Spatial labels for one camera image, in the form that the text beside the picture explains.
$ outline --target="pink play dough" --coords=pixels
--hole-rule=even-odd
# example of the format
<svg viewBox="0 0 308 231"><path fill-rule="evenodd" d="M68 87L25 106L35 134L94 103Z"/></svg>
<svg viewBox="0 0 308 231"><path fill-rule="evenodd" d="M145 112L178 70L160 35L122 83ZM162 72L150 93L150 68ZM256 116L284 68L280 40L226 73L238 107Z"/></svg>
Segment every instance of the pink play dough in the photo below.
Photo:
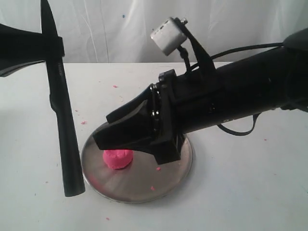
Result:
<svg viewBox="0 0 308 231"><path fill-rule="evenodd" d="M103 153L103 160L111 169L125 168L132 159L132 150L105 150Z"/></svg>

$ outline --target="table surface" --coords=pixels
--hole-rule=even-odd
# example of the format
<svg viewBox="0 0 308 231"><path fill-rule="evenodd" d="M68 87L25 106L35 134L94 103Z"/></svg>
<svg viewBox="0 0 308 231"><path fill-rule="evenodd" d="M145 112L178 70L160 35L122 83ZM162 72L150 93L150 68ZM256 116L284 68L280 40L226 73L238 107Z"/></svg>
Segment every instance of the table surface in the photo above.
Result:
<svg viewBox="0 0 308 231"><path fill-rule="evenodd" d="M172 68L185 70L169 63L65 64L79 149L110 111ZM251 124L244 118L227 126L244 131ZM110 202L89 185L64 197L45 64L0 78L0 127L1 230L308 229L308 116L298 110L263 113L246 137L217 127L190 133L195 159L186 181L139 205Z"/></svg>

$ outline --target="round metal dish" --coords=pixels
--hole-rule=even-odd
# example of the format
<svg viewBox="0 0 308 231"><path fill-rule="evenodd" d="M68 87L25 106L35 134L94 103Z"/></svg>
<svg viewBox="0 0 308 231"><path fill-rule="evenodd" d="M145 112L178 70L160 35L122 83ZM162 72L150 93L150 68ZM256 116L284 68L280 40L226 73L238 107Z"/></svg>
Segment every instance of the round metal dish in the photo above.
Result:
<svg viewBox="0 0 308 231"><path fill-rule="evenodd" d="M123 203L143 203L167 195L187 176L193 160L187 137L181 160L161 166L152 155L134 151L133 161L126 168L112 170L103 161L102 154L90 136L81 154L84 177L100 195Z"/></svg>

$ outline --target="black tool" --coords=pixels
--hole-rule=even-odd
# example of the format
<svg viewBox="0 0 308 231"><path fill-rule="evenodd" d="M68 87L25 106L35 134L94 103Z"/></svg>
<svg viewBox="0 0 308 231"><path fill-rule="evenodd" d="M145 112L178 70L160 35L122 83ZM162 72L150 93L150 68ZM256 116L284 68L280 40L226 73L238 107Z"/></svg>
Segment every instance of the black tool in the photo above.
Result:
<svg viewBox="0 0 308 231"><path fill-rule="evenodd" d="M75 196L83 193L85 186L62 61L63 40L47 0L41 0L41 27L40 34L0 25L0 76L46 62L50 103L58 120L64 193Z"/></svg>
<svg viewBox="0 0 308 231"><path fill-rule="evenodd" d="M93 135L98 147L133 149L153 154L158 164L180 159L183 133L218 125L232 135L248 135L260 113L282 108L308 112L308 29L283 43L232 49L210 57L186 28L187 20L169 18L151 37L169 55L179 50L187 71L161 73L159 82L110 113ZM190 66L181 44L189 39L197 64ZM249 58L215 68L213 59L223 55L274 47ZM248 132L222 125L253 116Z"/></svg>

